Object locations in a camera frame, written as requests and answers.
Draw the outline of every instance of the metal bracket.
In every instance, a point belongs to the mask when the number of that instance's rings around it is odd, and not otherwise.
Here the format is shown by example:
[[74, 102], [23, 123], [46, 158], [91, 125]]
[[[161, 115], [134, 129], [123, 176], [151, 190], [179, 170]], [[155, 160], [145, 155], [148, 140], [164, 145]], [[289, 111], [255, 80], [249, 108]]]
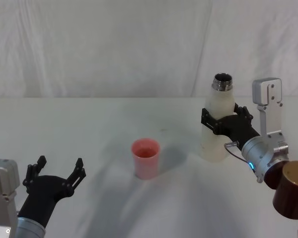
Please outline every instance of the metal bracket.
[[253, 102], [260, 111], [261, 134], [274, 154], [288, 154], [281, 129], [282, 81], [264, 78], [253, 82]]
[[14, 238], [18, 223], [14, 197], [19, 185], [16, 162], [0, 160], [0, 238]]

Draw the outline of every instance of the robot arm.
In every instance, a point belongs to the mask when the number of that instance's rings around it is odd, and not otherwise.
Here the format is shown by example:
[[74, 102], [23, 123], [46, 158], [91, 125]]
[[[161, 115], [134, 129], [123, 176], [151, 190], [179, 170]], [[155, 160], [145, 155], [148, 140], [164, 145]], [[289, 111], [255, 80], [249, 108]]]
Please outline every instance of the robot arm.
[[57, 202], [71, 197], [86, 176], [81, 158], [67, 179], [39, 176], [45, 164], [46, 159], [41, 156], [37, 164], [28, 166], [23, 185], [29, 195], [17, 215], [14, 203], [20, 183], [17, 164], [0, 160], [0, 238], [43, 238]]
[[235, 115], [214, 119], [206, 109], [201, 122], [216, 135], [226, 135], [241, 150], [258, 182], [264, 181], [276, 193], [275, 209], [298, 219], [298, 161], [289, 162], [288, 144], [281, 131], [282, 82], [265, 78], [253, 82], [253, 102], [260, 111], [261, 136], [252, 127], [253, 116], [246, 107], [235, 105]]

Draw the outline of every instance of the black gripper bracket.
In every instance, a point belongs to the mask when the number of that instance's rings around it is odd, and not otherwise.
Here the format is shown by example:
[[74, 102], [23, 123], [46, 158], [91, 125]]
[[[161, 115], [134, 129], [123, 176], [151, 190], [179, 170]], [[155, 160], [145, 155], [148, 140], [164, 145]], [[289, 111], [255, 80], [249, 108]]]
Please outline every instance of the black gripper bracket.
[[239, 107], [235, 103], [234, 112], [236, 114], [216, 120], [207, 109], [203, 108], [201, 123], [212, 130], [215, 135], [225, 135], [232, 141], [237, 141], [238, 148], [241, 150], [249, 139], [259, 134], [252, 127], [254, 117], [247, 107]]
[[24, 217], [46, 227], [58, 201], [71, 197], [74, 190], [86, 177], [84, 164], [78, 158], [74, 171], [68, 178], [57, 176], [39, 176], [46, 164], [44, 156], [40, 156], [37, 164], [29, 165], [23, 185], [29, 194], [18, 217]]

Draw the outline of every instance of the screw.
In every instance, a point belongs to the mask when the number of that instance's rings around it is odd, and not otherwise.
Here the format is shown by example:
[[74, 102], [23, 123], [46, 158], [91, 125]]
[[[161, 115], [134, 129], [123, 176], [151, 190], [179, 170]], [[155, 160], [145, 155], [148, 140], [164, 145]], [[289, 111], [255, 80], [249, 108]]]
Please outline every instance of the screw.
[[257, 182], [258, 182], [258, 183], [262, 183], [263, 180], [262, 180], [260, 177], [257, 177]]

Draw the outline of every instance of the blue led light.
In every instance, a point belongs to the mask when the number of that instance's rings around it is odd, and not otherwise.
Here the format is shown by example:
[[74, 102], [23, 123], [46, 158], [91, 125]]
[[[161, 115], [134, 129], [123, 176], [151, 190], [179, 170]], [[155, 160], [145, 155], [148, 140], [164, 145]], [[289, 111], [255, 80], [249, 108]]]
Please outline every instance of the blue led light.
[[253, 165], [251, 162], [249, 162], [248, 164], [249, 164], [249, 166], [250, 166], [250, 168], [251, 168], [252, 170], [255, 168], [254, 165]]

